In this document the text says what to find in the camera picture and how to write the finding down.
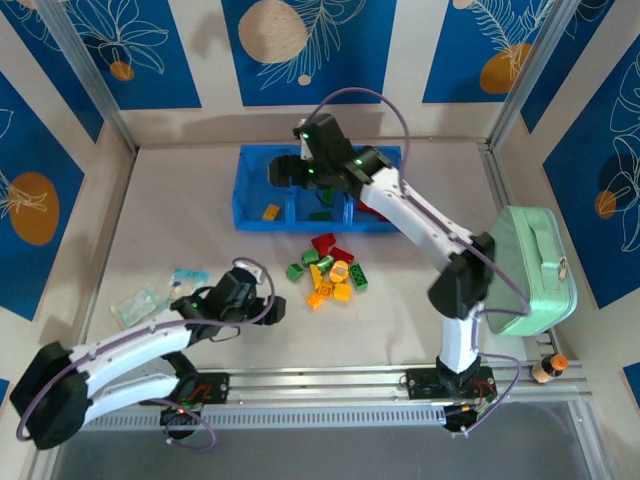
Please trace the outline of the blue three-compartment plastic bin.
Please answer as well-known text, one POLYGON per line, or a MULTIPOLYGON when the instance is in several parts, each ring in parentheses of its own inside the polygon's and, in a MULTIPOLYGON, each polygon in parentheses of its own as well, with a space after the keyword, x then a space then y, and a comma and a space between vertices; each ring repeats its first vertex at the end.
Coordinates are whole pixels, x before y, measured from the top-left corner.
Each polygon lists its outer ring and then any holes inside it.
POLYGON ((269 183, 270 162, 281 155, 297 155, 295 144, 244 145, 240 149, 232 195, 234 224, 239 231, 285 233, 395 233, 390 222, 356 210, 356 201, 338 192, 333 206, 319 201, 316 190, 301 187, 276 188, 269 183), (262 220, 269 204, 281 207, 278 218, 262 220), (331 221, 310 221, 312 212, 329 211, 331 221))

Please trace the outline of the clear plastic packet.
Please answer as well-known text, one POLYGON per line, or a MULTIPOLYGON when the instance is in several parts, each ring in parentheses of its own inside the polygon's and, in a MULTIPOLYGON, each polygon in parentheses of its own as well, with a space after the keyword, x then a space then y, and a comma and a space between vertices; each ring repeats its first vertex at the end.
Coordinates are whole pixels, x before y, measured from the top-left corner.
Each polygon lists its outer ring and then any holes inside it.
POLYGON ((166 308, 167 290, 145 286, 110 306, 110 312, 123 328, 131 328, 166 308))

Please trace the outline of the mint green zip bag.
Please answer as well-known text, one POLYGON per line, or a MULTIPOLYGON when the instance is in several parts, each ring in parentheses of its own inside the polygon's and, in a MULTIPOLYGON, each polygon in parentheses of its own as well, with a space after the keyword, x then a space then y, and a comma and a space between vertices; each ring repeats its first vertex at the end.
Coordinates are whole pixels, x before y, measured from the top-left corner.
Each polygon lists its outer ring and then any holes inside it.
POLYGON ((553 212, 543 207, 506 206, 492 224, 495 263, 528 301, 530 314, 510 286, 497 278, 485 301, 492 333, 536 336, 569 317, 577 287, 553 212))

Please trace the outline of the aluminium frame post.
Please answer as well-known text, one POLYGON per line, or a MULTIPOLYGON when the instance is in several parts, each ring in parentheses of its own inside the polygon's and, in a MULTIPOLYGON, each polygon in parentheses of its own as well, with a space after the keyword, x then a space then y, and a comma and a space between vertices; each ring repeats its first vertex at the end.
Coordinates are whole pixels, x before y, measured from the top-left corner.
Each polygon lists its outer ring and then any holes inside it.
POLYGON ((111 91, 83 43, 76 28, 57 0, 33 0, 36 9, 74 71, 83 89, 97 108, 116 140, 134 160, 138 145, 120 115, 120 109, 111 91))
POLYGON ((519 117, 522 106, 556 49, 579 2, 580 0, 553 0, 551 3, 551 11, 487 136, 487 147, 491 153, 497 151, 519 117))

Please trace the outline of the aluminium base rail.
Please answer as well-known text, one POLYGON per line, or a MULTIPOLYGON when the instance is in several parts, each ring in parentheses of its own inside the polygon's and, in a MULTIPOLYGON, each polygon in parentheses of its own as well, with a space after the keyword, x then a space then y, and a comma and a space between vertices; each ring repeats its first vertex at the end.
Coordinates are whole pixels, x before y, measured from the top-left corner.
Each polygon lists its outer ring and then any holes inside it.
MULTIPOLYGON (((488 367, 493 371, 497 398, 501 397, 504 401, 560 401, 573 397, 591 396, 586 376, 579 365, 569 366, 559 378, 545 384, 539 384, 533 380, 528 365, 520 369, 506 364, 488 367)), ((230 375, 230 381, 225 404, 410 401, 405 384, 405 372, 412 368, 435 367, 433 365, 401 365, 226 372, 230 375)), ((412 401, 452 405, 470 403, 472 400, 412 401)))

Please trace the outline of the orange-capped small bottle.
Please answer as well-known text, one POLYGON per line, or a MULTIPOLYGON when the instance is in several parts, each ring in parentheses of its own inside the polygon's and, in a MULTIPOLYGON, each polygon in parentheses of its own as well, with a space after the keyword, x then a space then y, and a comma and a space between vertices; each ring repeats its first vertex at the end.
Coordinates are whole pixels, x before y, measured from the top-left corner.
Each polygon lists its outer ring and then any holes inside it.
POLYGON ((531 367, 533 380, 539 384, 548 383, 562 375, 569 367, 569 360, 562 354, 548 355, 531 367))

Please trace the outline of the light blue printed packet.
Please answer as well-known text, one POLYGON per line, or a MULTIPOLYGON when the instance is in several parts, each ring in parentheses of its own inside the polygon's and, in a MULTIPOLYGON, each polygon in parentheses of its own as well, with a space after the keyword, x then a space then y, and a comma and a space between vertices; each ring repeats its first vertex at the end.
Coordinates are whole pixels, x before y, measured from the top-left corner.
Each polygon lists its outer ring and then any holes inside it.
POLYGON ((170 296, 179 298, 191 295, 198 288, 204 287, 209 279, 209 274, 203 271, 189 269, 176 269, 170 280, 170 296))

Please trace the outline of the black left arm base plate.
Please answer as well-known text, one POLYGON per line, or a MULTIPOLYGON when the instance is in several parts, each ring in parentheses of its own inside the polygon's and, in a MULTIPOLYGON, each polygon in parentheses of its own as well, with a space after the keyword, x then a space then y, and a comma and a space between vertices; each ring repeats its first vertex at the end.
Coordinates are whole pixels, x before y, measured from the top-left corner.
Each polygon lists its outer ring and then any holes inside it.
POLYGON ((226 372, 190 373, 179 379, 168 399, 186 405, 225 404, 229 381, 230 375, 226 372))

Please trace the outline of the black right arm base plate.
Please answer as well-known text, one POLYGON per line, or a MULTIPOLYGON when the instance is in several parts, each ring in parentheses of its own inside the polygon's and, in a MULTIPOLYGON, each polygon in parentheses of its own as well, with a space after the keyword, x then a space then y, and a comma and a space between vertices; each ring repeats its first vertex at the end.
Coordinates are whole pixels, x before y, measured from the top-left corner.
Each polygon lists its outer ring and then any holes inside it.
POLYGON ((437 368, 412 368, 405 372, 411 400, 477 400, 497 397, 493 371, 488 366, 460 374, 437 368))

